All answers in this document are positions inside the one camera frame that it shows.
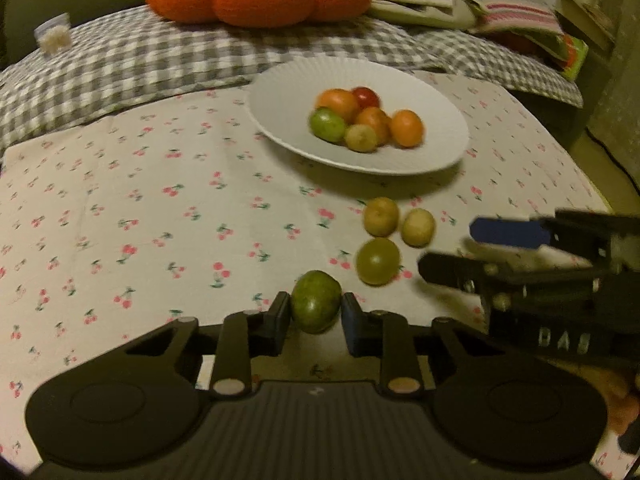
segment small clear container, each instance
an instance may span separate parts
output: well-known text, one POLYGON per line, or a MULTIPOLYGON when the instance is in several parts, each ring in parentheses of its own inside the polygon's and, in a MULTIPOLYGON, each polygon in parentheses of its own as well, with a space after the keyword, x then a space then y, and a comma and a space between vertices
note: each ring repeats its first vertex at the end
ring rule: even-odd
POLYGON ((72 46, 68 12, 44 22, 35 30, 36 41, 45 57, 55 56, 72 46))

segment floor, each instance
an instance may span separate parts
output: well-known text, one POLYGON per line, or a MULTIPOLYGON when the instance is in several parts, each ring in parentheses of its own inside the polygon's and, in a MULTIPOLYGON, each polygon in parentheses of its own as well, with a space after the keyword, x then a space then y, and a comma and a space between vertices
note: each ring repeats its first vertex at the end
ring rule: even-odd
POLYGON ((609 201, 615 213, 640 215, 640 195, 601 146, 587 134, 582 134, 569 153, 609 201))

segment tablecloth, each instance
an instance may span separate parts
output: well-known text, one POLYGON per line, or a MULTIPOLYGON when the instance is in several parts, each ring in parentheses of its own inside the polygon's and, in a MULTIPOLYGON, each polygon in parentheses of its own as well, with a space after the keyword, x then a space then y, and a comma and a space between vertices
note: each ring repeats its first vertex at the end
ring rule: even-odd
MULTIPOLYGON (((45 380, 178 316, 210 324, 268 308, 310 269, 329 272, 365 310, 399 312, 412 324, 451 316, 482 330, 478 298, 425 284, 420 251, 398 234, 396 279, 375 290, 358 280, 365 202, 389 196, 403 211, 426 208, 438 224, 433 250, 483 257, 466 239, 475 216, 604 205, 506 90, 418 75, 462 111, 471 134, 458 164, 425 176, 348 173, 286 152, 248 119, 245 88, 172 97, 9 149, 0 179, 2 455, 23 470, 37 465, 24 407, 45 380)), ((551 251, 506 259, 572 264, 551 251)), ((336 326, 322 336, 292 330, 284 356, 254 360, 254 373, 375 378, 378 363, 350 358, 336 326)))

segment fruit on plate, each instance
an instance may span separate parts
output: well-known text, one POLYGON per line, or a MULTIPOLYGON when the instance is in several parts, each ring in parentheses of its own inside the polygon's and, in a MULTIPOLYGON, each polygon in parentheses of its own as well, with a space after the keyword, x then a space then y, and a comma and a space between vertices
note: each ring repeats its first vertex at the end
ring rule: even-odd
POLYGON ((414 148, 422 142, 424 125, 411 110, 398 110, 391 117, 391 136, 403 148, 414 148))
POLYGON ((340 283, 322 270, 310 270, 291 291, 291 317, 303 332, 319 334, 335 322, 341 297, 340 283))
POLYGON ((358 277, 367 285, 386 285, 399 268, 400 250, 389 238, 373 238, 356 254, 358 277))
POLYGON ((378 145, 378 136, 371 126, 354 124, 347 128, 344 142, 352 152, 370 153, 378 145))
POLYGON ((316 99, 316 108, 329 108, 340 115, 347 124, 353 124, 360 112, 355 95, 342 88, 325 90, 316 99))
POLYGON ((351 93, 355 95, 360 108, 363 110, 369 107, 380 108, 380 97, 371 88, 358 86, 351 90, 351 93))
POLYGON ((433 239, 436 221, 426 209, 411 209, 402 222, 400 235, 405 244, 411 247, 424 247, 433 239))
POLYGON ((356 124, 366 124, 371 126, 378 137, 378 145, 384 146, 388 143, 391 132, 389 131, 389 123, 391 119, 380 108, 368 107, 364 108, 356 117, 356 124))
POLYGON ((327 142, 341 142, 347 131, 343 118, 329 108, 318 108, 309 117, 309 127, 319 139, 327 142))
POLYGON ((386 196, 369 200, 362 212, 365 231, 375 237, 389 236, 398 228, 399 219, 398 205, 386 196))

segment ribbed black surface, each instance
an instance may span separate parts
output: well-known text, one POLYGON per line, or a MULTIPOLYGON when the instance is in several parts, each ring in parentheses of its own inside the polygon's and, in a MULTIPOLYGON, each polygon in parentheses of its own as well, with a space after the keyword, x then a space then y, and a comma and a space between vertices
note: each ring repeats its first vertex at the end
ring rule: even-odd
POLYGON ((420 406, 370 383, 263 383, 213 407, 200 430, 154 462, 119 472, 45 464, 37 480, 599 480, 588 464, 544 474, 489 468, 452 448, 420 406))

